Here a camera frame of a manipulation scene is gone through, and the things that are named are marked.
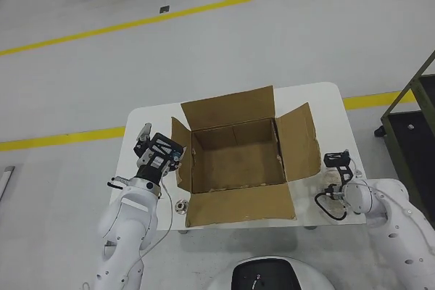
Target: cardboard box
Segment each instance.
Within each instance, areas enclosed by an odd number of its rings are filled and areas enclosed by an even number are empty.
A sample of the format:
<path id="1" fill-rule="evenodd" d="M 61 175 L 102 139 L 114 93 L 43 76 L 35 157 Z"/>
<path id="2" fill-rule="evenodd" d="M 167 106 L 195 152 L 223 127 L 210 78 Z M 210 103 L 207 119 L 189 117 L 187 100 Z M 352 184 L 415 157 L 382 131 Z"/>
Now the cardboard box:
<path id="1" fill-rule="evenodd" d="M 320 171 L 308 103 L 276 118 L 268 86 L 181 106 L 191 130 L 173 117 L 172 139 L 187 146 L 176 170 L 187 227 L 296 218 L 287 182 Z"/>

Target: caster wheel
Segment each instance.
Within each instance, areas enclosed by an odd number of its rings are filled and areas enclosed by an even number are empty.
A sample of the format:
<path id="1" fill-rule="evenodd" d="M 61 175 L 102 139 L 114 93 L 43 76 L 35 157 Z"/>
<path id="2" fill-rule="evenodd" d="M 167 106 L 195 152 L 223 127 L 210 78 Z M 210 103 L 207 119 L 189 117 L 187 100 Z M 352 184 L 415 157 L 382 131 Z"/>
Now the caster wheel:
<path id="1" fill-rule="evenodd" d="M 375 137 L 384 137 L 386 135 L 385 128 L 383 126 L 378 127 L 377 130 L 374 131 Z"/>

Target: yellow floor line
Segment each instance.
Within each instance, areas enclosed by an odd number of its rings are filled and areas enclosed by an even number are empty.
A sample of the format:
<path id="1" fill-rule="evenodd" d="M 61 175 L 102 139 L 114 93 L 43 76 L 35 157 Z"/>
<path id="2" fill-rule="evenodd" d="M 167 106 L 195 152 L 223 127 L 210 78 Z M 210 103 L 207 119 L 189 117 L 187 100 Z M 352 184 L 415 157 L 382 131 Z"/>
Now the yellow floor line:
<path id="1" fill-rule="evenodd" d="M 364 109 L 369 107 L 390 105 L 398 96 L 399 92 L 377 94 L 371 96 L 356 96 L 343 99 L 345 109 Z M 414 95 L 409 91 L 401 103 L 415 102 Z M 56 136 L 32 138 L 18 141 L 9 141 L 0 143 L 1 151 L 10 151 L 18 149 L 30 149 L 36 147 L 45 147 L 53 145 L 64 145 L 71 143 L 95 141 L 110 138 L 120 138 L 124 136 L 125 127 L 108 128 L 102 130 L 93 130 L 80 133 L 69 133 Z"/>
<path id="2" fill-rule="evenodd" d="M 400 91 L 394 91 L 391 93 L 345 98 L 343 99 L 343 105 L 345 106 L 345 109 L 363 109 L 369 107 L 387 106 L 397 98 L 399 93 Z M 399 103 L 402 104 L 409 102 L 415 102 L 415 98 L 411 90 L 407 91 Z"/>
<path id="3" fill-rule="evenodd" d="M 219 9 L 219 8 L 228 7 L 228 6 L 241 4 L 241 3 L 245 3 L 245 2 L 250 2 L 250 1 L 251 0 L 224 0 L 221 2 L 212 3 L 212 4 L 200 6 L 200 7 L 185 9 L 182 11 L 167 12 L 167 13 L 160 14 L 160 15 L 157 15 L 154 17 L 150 17 L 150 18 L 140 19 L 140 20 L 136 20 L 136 21 L 132 21 L 132 22 L 121 23 L 121 24 L 109 26 L 106 28 L 90 30 L 90 31 L 82 32 L 82 33 L 73 34 L 71 36 L 63 36 L 61 38 L 50 39 L 48 41 L 32 43 L 32 44 L 28 44 L 25 46 L 14 47 L 12 49 L 5 49 L 5 50 L 0 51 L 0 57 L 7 55 L 7 54 L 16 54 L 16 53 L 21 52 L 21 51 L 27 51 L 27 50 L 31 50 L 31 49 L 39 49 L 39 48 L 44 47 L 44 46 L 50 46 L 53 44 L 60 44 L 63 42 L 74 41 L 76 39 L 88 38 L 91 36 L 97 36 L 100 34 L 110 33 L 110 32 L 118 31 L 118 30 L 129 29 L 129 28 L 133 28 L 136 26 L 140 26 L 140 25 L 161 22 L 161 21 L 165 21 L 165 20 L 169 20 L 169 19 L 173 19 L 173 18 L 177 18 L 177 17 L 192 15 L 192 14 L 196 14 L 196 13 L 200 13 L 200 12 Z"/>
<path id="4" fill-rule="evenodd" d="M 18 141 L 2 142 L 0 143 L 0 151 L 30 149 L 36 147 L 64 145 L 101 139 L 118 138 L 124 136 L 124 130 L 125 127 L 116 127 L 88 132 L 70 133 Z"/>

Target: table top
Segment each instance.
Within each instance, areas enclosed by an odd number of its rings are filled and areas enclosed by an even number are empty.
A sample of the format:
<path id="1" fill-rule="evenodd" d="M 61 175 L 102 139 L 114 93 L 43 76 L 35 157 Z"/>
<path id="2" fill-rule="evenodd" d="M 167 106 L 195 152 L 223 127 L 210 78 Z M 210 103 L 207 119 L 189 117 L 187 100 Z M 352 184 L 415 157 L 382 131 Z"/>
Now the table top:
<path id="1" fill-rule="evenodd" d="M 363 164 L 357 150 L 355 138 L 349 125 L 347 113 L 341 100 L 338 87 L 333 83 L 313 83 L 303 86 L 292 86 L 274 89 L 275 116 L 281 116 L 291 110 L 309 102 L 314 121 L 316 135 L 319 142 L 320 155 L 325 153 L 349 150 L 357 169 L 364 173 Z M 116 175 L 130 178 L 137 172 L 138 157 L 133 152 L 138 132 L 145 123 L 152 124 L 151 136 L 160 132 L 171 136 L 171 117 L 176 117 L 183 124 L 187 124 L 181 103 L 164 104 L 153 107 L 142 107 L 133 110 L 128 117 L 125 127 L 123 145 L 117 163 Z M 173 200 L 173 207 L 180 199 L 190 199 L 190 193 L 177 187 L 175 173 L 171 172 L 163 178 L 163 182 Z M 179 215 L 173 211 L 172 230 L 190 230 L 202 228 L 265 228 L 287 226 L 314 225 L 346 225 L 365 223 L 364 215 L 356 215 L 349 210 L 342 221 L 335 221 L 327 217 L 314 202 L 314 196 L 319 192 L 322 174 L 289 182 L 291 197 L 294 202 L 296 220 L 249 220 L 239 223 L 221 223 L 203 225 L 193 228 L 185 227 L 186 215 Z M 120 190 L 113 189 L 110 202 L 119 195 Z M 166 230 L 170 224 L 170 201 L 163 190 L 163 195 L 157 205 L 158 230 Z"/>

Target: gray floor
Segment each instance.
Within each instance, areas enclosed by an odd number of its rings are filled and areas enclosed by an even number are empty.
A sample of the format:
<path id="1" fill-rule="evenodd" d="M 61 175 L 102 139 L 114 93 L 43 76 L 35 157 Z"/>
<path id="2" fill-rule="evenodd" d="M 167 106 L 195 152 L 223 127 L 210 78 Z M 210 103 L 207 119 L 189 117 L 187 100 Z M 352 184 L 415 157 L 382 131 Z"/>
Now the gray floor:
<path id="1" fill-rule="evenodd" d="M 212 2 L 0 0 L 0 50 Z M 0 57 L 0 141 L 121 126 L 136 107 L 269 84 L 331 81 L 343 97 L 398 91 L 434 47 L 435 1 L 253 0 Z M 372 137 L 383 111 L 348 112 L 369 178 L 396 177 Z M 120 145 L 0 153 L 0 168 L 16 166 L 0 205 L 0 290 L 92 282 Z M 301 259 L 337 289 L 402 289 L 361 225 L 172 232 L 146 257 L 142 289 L 202 289 L 259 254 Z"/>

